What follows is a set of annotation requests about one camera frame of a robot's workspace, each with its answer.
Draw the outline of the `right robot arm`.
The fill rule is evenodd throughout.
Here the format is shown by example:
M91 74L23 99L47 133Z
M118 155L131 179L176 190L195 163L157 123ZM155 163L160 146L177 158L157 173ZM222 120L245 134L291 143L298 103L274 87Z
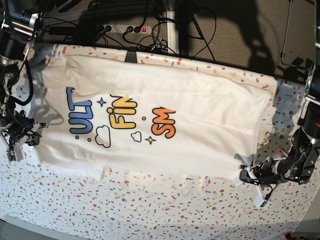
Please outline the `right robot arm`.
M36 146L41 135L38 129L46 123L35 122L16 105L26 106L33 98L34 86L31 67L27 59L30 48L43 28L47 11L46 0L2 0L4 10L0 25L0 138L6 146L10 162L23 159L22 145ZM29 96L20 100L12 96L12 87L18 82L22 69L26 69Z

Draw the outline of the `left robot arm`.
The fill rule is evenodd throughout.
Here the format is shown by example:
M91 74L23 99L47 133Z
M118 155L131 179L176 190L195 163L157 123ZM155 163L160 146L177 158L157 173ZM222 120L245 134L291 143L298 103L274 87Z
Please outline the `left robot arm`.
M272 195L264 194L264 188L272 191L279 185L294 182L307 184L320 155L320 27L315 27L315 63L305 85L302 111L298 117L299 129L291 139L291 149L284 159L267 157L258 165L241 166L239 178L246 184L255 185L255 205L265 207Z

